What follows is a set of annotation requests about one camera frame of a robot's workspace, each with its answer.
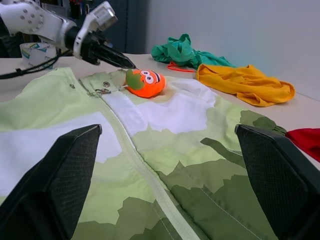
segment table surface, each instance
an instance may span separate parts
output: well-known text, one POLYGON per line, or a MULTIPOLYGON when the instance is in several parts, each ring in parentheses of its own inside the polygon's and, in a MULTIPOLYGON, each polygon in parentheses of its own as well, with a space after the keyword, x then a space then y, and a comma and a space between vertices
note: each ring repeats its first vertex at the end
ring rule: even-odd
MULTIPOLYGON (((127 54, 127 56, 139 69, 151 69, 165 76, 178 78, 190 79, 195 77, 194 73, 169 70, 166 64, 156 62, 149 54, 127 54)), ((83 78, 97 72, 112 72, 118 69, 105 62, 102 62, 99 66, 91 65, 73 56, 61 57, 56 66, 60 68, 70 67, 76 78, 83 78)), ((13 72, 16 68, 24 69, 22 58, 0 58, 0 74, 13 72)), ((47 72, 48 71, 44 70, 22 77, 5 80, 0 79, 0 102, 13 99, 21 93, 23 88, 32 79, 41 77, 47 72)), ((213 91, 234 104, 271 118, 287 131, 301 128, 320 128, 320 102, 304 95, 297 93, 294 99, 289 102, 269 107, 255 107, 237 99, 234 95, 226 94, 215 89, 213 89, 213 91)), ((305 155, 320 170, 320 163, 307 154, 305 155)))

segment red cloth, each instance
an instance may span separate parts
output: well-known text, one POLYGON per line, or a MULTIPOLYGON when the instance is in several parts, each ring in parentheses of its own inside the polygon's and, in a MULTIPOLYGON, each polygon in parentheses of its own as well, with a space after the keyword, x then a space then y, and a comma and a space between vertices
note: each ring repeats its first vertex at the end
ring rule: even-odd
POLYGON ((288 131, 285 135, 302 151, 320 162, 320 128, 303 128, 288 131))

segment teal cloth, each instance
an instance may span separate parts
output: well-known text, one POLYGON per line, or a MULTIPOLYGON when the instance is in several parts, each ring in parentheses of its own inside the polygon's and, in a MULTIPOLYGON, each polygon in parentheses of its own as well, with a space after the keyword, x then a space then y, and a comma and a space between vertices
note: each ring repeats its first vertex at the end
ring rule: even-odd
POLYGON ((167 44, 155 45, 151 55, 157 62, 175 62, 179 66, 198 69, 200 64, 234 67, 223 56, 217 57, 210 52, 197 51, 191 47, 191 39, 188 34, 182 34, 179 39, 168 38, 167 44))

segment white wall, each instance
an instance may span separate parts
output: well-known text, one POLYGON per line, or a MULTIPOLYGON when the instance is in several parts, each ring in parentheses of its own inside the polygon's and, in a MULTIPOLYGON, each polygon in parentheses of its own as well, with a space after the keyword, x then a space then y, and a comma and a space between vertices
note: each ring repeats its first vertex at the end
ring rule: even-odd
POLYGON ((190 35, 194 49, 253 64, 320 101, 320 0, 149 0, 146 51, 190 35))

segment white patch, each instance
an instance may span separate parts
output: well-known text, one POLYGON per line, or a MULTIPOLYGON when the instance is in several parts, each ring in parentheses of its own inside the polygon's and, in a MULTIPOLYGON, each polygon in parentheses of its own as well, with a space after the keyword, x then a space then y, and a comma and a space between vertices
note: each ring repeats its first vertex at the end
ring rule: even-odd
POLYGON ((93 124, 102 126, 95 160, 104 163, 108 158, 118 156, 122 152, 121 146, 110 123, 100 112, 42 129, 0 132, 0 196, 7 196, 61 135, 93 124))
POLYGON ((102 99, 113 110, 130 137, 147 130, 148 122, 138 107, 122 92, 114 91, 112 94, 103 95, 102 99))
POLYGON ((138 105, 153 130, 168 129, 174 134, 206 129, 210 107, 212 105, 205 101, 181 93, 174 94, 165 103, 149 101, 138 105))
POLYGON ((168 129, 174 134, 206 129, 207 109, 214 106, 216 94, 195 79, 175 79, 168 86, 177 93, 164 103, 149 101, 137 106, 120 91, 102 98, 130 137, 147 130, 148 125, 155 131, 168 129))

